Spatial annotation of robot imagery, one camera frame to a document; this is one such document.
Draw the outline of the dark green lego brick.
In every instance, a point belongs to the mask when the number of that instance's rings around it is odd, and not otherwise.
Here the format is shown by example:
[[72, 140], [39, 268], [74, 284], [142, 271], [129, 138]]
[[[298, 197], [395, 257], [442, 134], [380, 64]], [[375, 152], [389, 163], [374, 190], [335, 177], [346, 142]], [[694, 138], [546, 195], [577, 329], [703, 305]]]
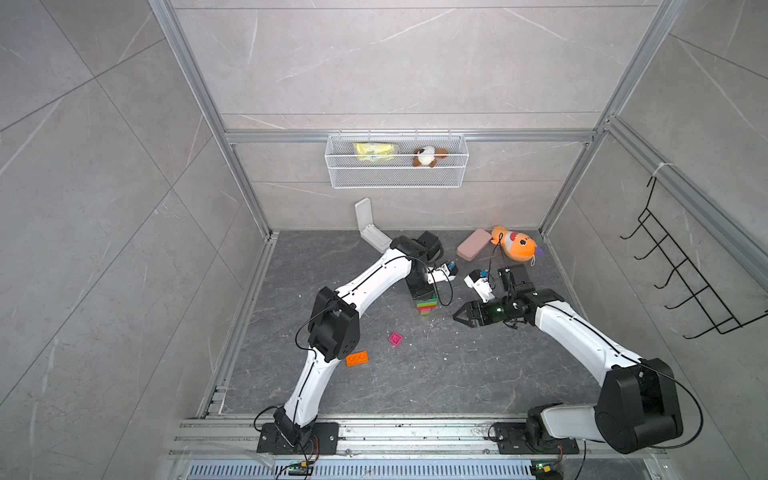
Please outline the dark green lego brick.
[[416, 306], [417, 306], [417, 304], [424, 304], [424, 303], [437, 303], [438, 304], [438, 299], [437, 299], [436, 296], [434, 296], [434, 297], [432, 297], [430, 299], [417, 300], [416, 301]]

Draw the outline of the magenta lego brick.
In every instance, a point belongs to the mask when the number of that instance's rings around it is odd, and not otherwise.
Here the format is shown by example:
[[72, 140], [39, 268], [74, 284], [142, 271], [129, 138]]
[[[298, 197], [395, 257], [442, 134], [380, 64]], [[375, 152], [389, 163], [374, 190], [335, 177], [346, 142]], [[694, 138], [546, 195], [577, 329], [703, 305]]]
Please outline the magenta lego brick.
[[400, 335], [400, 334], [399, 334], [399, 333], [397, 333], [397, 332], [393, 332], [393, 333], [391, 334], [391, 336], [389, 337], [389, 342], [390, 342], [390, 343], [391, 343], [393, 346], [399, 346], [399, 345], [402, 343], [402, 341], [403, 341], [403, 336], [402, 336], [402, 335]]

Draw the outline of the orange lego brick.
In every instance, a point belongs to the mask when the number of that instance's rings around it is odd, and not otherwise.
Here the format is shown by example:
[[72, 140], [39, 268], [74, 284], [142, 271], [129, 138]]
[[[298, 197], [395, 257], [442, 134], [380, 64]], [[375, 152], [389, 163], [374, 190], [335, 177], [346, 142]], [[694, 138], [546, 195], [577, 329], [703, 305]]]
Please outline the orange lego brick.
[[348, 355], [345, 359], [345, 363], [348, 367], [354, 367], [363, 365], [369, 362], [369, 356], [367, 351], [360, 351]]

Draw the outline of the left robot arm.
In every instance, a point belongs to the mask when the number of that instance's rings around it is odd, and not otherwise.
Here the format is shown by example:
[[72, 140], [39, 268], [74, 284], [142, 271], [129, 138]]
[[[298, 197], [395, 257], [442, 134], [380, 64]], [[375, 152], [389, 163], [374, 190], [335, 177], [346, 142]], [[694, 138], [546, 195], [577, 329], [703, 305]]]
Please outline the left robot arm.
[[318, 291], [307, 321], [304, 367], [291, 396], [274, 414], [274, 423], [285, 437], [311, 430], [334, 370], [359, 343], [360, 317], [371, 304], [401, 280], [415, 300], [427, 298], [436, 291], [437, 275], [430, 265], [443, 252], [442, 243], [431, 232], [416, 239], [400, 236], [356, 278], [336, 289]]

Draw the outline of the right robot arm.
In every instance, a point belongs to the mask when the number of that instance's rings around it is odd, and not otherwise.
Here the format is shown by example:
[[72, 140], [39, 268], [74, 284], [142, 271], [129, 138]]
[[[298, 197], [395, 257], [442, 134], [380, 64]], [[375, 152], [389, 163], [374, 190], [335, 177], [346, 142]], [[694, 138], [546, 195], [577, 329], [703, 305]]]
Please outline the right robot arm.
[[474, 270], [466, 284], [479, 296], [453, 315], [470, 328], [520, 323], [546, 333], [594, 377], [595, 404], [548, 404], [529, 410], [524, 438], [535, 452], [564, 440], [597, 441], [628, 454], [682, 436], [678, 383], [658, 358], [645, 359], [603, 334], [557, 292], [537, 288], [522, 265], [499, 269], [503, 296], [493, 294], [489, 276]]

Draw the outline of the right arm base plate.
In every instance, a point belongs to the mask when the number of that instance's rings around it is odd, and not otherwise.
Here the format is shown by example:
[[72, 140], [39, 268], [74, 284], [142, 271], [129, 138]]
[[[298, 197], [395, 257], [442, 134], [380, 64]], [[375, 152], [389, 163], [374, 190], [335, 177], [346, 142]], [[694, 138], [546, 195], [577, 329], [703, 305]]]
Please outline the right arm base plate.
[[487, 437], [497, 445], [502, 455], [570, 455], [580, 452], [573, 439], [552, 438], [536, 423], [496, 422], [488, 431]]

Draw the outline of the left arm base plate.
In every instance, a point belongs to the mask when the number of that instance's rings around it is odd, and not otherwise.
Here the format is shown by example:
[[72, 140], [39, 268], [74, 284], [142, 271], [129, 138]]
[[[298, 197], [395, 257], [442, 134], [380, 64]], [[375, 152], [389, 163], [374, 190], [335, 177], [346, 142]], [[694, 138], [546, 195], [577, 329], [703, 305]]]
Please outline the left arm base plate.
[[339, 441], [335, 422], [314, 423], [298, 433], [283, 433], [275, 423], [261, 427], [257, 453], [274, 455], [334, 455]]

